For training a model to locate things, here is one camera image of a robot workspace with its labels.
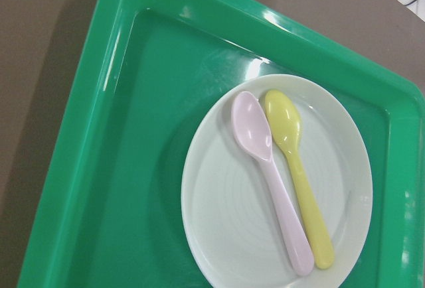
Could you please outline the green plastic tray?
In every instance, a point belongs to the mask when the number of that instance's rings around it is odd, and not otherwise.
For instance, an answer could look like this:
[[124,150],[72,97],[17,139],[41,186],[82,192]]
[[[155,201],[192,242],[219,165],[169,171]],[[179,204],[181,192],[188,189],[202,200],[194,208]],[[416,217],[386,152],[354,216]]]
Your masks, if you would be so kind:
[[20,287],[213,287],[187,241],[185,161],[223,95],[286,74],[354,121],[369,231],[340,287],[424,282],[424,98],[408,80],[253,0],[98,0]]

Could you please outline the pink plastic spoon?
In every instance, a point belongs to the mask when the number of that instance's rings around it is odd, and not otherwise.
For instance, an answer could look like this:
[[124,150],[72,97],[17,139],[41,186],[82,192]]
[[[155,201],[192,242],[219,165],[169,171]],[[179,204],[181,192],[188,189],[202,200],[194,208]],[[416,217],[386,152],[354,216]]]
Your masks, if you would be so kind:
[[264,175],[295,273],[309,275],[314,268],[313,253],[274,162],[270,126],[256,97],[248,91],[238,93],[232,103],[230,119],[237,144],[257,161]]

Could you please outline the white round plate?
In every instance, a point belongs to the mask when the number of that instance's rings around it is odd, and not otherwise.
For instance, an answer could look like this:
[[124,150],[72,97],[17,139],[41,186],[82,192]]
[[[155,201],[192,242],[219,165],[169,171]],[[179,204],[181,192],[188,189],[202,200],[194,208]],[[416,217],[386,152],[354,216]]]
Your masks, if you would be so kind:
[[[232,101],[283,92],[301,115],[300,157],[335,252],[333,265],[297,275],[257,162],[236,143]],[[342,104],[286,74],[245,82],[221,97],[195,133],[183,169],[181,210],[194,259],[213,287],[340,287],[365,244],[373,207],[367,150]]]

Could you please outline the yellow plastic spoon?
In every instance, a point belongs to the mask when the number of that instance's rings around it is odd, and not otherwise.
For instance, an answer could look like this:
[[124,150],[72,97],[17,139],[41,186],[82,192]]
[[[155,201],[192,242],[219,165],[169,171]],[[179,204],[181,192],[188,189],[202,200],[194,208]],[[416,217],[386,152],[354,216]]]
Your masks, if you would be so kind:
[[333,244],[299,155],[301,116],[291,99],[278,90],[266,93],[264,106],[272,137],[284,154],[292,176],[315,265],[329,269],[335,261]]

